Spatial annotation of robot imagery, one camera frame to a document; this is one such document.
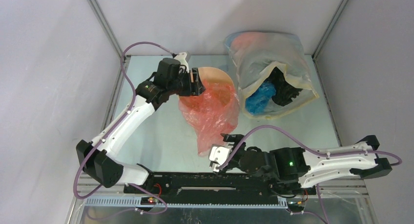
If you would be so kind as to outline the large translucent storage bag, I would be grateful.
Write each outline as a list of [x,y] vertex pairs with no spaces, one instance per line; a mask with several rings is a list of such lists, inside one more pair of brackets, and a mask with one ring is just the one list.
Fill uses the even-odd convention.
[[[243,114],[252,119],[276,119],[290,114],[319,98],[305,60],[300,39],[293,34],[272,32],[238,32],[226,37],[225,46],[234,65],[238,98]],[[264,113],[252,115],[245,109],[246,98],[266,82],[278,67],[293,87],[302,88],[299,96],[286,106],[269,101]]]

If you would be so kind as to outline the beige plastic trash bin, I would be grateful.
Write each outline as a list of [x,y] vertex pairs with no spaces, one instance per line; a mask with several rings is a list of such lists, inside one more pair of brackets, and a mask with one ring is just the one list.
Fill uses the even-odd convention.
[[237,121],[239,101],[231,77],[214,67],[199,67],[206,90],[200,96],[180,97],[179,109],[188,121]]

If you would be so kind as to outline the red plastic trash bag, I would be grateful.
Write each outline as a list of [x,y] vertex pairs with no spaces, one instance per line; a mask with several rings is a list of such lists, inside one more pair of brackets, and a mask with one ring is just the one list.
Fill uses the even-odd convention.
[[208,155],[213,144],[223,145],[221,134],[231,133],[238,125],[239,100],[234,84],[203,82],[199,96],[179,97],[179,109],[197,137],[199,157]]

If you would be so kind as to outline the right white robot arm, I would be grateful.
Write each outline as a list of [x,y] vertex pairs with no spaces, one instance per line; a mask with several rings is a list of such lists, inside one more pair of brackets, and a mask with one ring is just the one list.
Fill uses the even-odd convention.
[[379,142],[368,135],[357,143],[312,153],[302,147],[284,147],[269,152],[258,147],[236,148],[243,135],[223,135],[227,146],[214,145],[210,168],[217,174],[237,168],[258,177],[277,195],[299,195],[317,184],[342,177],[375,179],[388,175],[392,165],[377,152]]

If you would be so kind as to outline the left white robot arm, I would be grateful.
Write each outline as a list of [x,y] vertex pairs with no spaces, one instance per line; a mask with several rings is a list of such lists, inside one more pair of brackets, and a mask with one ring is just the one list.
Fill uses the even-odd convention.
[[143,193],[154,188],[150,171],[141,165],[121,163],[118,153],[132,133],[171,95],[199,96],[205,91],[198,68],[190,68],[185,59],[164,58],[157,71],[133,89],[131,103],[91,141],[80,140],[76,152],[81,171],[100,186],[132,183]]

